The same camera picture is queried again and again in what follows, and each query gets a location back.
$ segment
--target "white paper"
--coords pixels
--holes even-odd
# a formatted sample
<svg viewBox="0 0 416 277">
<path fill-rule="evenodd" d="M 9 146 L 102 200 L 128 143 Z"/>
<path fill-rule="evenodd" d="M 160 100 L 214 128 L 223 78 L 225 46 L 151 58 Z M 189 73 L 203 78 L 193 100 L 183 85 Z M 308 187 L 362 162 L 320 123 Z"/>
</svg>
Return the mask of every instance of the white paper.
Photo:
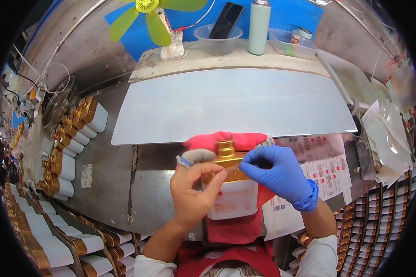
<svg viewBox="0 0 416 277">
<path fill-rule="evenodd" d="M 351 179 L 341 134 L 279 138 L 276 143 L 293 149 L 305 177 L 318 184 L 322 200 L 349 191 Z M 305 228 L 300 212 L 281 197 L 265 203 L 262 212 L 265 241 Z"/>
<path fill-rule="evenodd" d="M 341 134 L 280 138 L 276 143 L 293 149 L 305 177 L 316 181 L 322 200 L 351 187 Z"/>
<path fill-rule="evenodd" d="M 275 196 L 262 205 L 263 223 L 266 226 L 264 241 L 304 229 L 302 216 L 285 199 Z"/>
</svg>

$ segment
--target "thermos bottle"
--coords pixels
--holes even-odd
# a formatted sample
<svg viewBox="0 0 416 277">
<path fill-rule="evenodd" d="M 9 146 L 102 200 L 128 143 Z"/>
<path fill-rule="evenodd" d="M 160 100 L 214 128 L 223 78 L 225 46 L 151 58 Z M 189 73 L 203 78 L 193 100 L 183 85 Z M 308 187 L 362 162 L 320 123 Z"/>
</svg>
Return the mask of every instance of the thermos bottle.
<svg viewBox="0 0 416 277">
<path fill-rule="evenodd" d="M 262 55 L 265 52 L 270 14 L 270 1 L 253 0 L 253 3 L 251 3 L 250 35 L 248 37 L 248 52 L 251 54 Z"/>
</svg>

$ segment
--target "electric wire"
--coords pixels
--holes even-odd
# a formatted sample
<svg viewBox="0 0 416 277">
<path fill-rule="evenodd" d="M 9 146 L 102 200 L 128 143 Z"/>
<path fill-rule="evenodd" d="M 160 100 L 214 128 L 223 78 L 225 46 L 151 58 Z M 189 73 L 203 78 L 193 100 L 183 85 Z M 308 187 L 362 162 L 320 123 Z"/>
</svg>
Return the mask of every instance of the electric wire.
<svg viewBox="0 0 416 277">
<path fill-rule="evenodd" d="M 207 10 L 207 12 L 199 20 L 197 20 L 196 23 L 194 23 L 193 25 L 190 25 L 188 27 L 180 27 L 180 28 L 178 28 L 176 30 L 173 30 L 173 31 L 174 32 L 180 32 L 182 30 L 185 30 L 185 29 L 188 29 L 188 28 L 191 28 L 191 27 L 194 27 L 195 25 L 197 25 L 209 13 L 209 11 L 211 11 L 211 8 L 212 8 L 212 6 L 214 6 L 214 3 L 216 3 L 216 0 L 212 1 L 211 6 Z"/>
</svg>

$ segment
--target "blue panel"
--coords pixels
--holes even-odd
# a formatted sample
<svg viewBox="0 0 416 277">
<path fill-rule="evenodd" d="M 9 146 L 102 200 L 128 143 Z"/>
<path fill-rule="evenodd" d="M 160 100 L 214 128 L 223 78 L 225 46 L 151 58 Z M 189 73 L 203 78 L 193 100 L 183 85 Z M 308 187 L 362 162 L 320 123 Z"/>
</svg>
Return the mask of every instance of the blue panel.
<svg viewBox="0 0 416 277">
<path fill-rule="evenodd" d="M 20 123 L 24 122 L 24 121 L 25 121 L 25 117 L 24 116 L 17 117 L 17 114 L 15 113 L 15 111 L 13 112 L 13 114 L 12 114 L 12 127 L 14 129 L 17 129 L 18 128 L 18 125 Z"/>
<path fill-rule="evenodd" d="M 197 38 L 194 36 L 194 30 L 202 25 L 215 23 L 219 17 L 227 0 L 217 0 L 211 11 L 198 25 L 184 30 L 184 41 L 194 41 Z M 243 5 L 245 7 L 244 13 L 240 17 L 237 26 L 240 27 L 244 34 L 241 38 L 248 38 L 248 30 L 250 25 L 250 4 L 251 0 L 236 0 L 234 3 Z M 211 0 L 208 0 L 207 5 L 197 12 L 180 12 L 173 10 L 166 10 L 169 22 L 173 29 L 181 26 L 190 26 L 194 24 L 211 6 Z M 105 16 L 106 21 L 111 24 L 127 9 L 133 7 L 135 3 L 129 3 L 124 7 L 118 8 L 115 11 Z M 323 9 L 308 0 L 274 0 L 271 1 L 272 11 L 270 19 L 270 28 L 277 28 L 282 30 L 293 30 L 302 26 L 311 32 L 316 32 L 319 25 L 320 18 L 323 14 Z M 145 23 L 144 14 L 139 14 L 136 21 L 128 29 L 122 37 L 121 42 L 128 53 L 138 61 L 141 54 L 149 49 L 157 48 L 148 34 Z"/>
</svg>

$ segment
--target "barcode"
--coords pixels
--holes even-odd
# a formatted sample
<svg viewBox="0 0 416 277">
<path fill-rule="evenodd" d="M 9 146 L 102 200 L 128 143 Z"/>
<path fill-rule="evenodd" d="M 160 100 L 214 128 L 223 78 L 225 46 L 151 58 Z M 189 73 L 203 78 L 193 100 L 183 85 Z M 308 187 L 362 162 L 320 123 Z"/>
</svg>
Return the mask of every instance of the barcode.
<svg viewBox="0 0 416 277">
<path fill-rule="evenodd" d="M 273 207 L 273 211 L 279 211 L 283 209 L 285 209 L 285 204 Z"/>
</svg>

